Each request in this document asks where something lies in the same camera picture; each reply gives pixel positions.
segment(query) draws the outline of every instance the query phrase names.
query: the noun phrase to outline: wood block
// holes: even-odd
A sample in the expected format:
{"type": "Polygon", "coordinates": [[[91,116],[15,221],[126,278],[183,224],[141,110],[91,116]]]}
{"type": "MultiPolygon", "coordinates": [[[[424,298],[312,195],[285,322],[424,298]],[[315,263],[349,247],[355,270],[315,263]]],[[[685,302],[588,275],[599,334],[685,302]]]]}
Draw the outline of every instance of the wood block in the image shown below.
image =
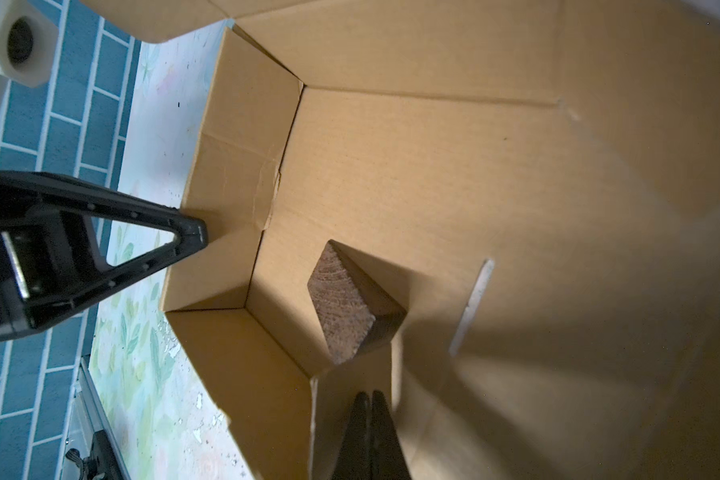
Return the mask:
{"type": "Polygon", "coordinates": [[[405,318],[405,309],[334,240],[322,251],[307,289],[335,364],[388,343],[405,318]]]}

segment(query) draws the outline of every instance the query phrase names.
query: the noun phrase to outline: floral table surface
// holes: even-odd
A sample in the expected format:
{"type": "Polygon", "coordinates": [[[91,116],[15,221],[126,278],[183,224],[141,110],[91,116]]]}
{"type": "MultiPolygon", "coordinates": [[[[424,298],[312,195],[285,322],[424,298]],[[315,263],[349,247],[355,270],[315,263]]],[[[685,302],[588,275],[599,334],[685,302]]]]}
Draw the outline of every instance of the floral table surface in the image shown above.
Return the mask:
{"type": "MultiPolygon", "coordinates": [[[[179,206],[225,23],[142,44],[118,190],[179,206]]],[[[107,260],[120,264],[172,234],[113,224],[107,260]]],[[[158,309],[160,272],[99,305],[94,379],[133,480],[249,478],[227,430],[158,309]]]]}

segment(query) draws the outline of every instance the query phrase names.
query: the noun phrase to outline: dark round hole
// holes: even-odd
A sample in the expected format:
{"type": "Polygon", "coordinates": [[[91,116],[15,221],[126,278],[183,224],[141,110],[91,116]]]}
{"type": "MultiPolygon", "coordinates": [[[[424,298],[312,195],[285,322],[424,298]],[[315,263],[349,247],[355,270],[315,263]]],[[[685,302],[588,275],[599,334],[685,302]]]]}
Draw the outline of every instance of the dark round hole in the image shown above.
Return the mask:
{"type": "Polygon", "coordinates": [[[17,20],[10,27],[8,34],[8,59],[13,66],[20,65],[27,61],[32,54],[34,38],[32,28],[23,18],[17,20]]]}

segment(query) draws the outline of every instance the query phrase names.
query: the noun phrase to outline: open cardboard box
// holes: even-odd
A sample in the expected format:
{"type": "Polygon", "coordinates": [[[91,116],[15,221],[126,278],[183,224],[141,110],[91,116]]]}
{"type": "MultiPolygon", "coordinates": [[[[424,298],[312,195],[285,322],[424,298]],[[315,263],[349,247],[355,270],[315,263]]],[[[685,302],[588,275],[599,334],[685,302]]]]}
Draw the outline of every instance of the open cardboard box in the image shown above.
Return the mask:
{"type": "Polygon", "coordinates": [[[163,309],[257,476],[326,478],[381,388],[416,479],[720,477],[720,25],[670,0],[88,3],[150,42],[236,19],[182,201],[211,244],[163,309]],[[340,367],[306,288],[330,239],[409,312],[340,367]]]}

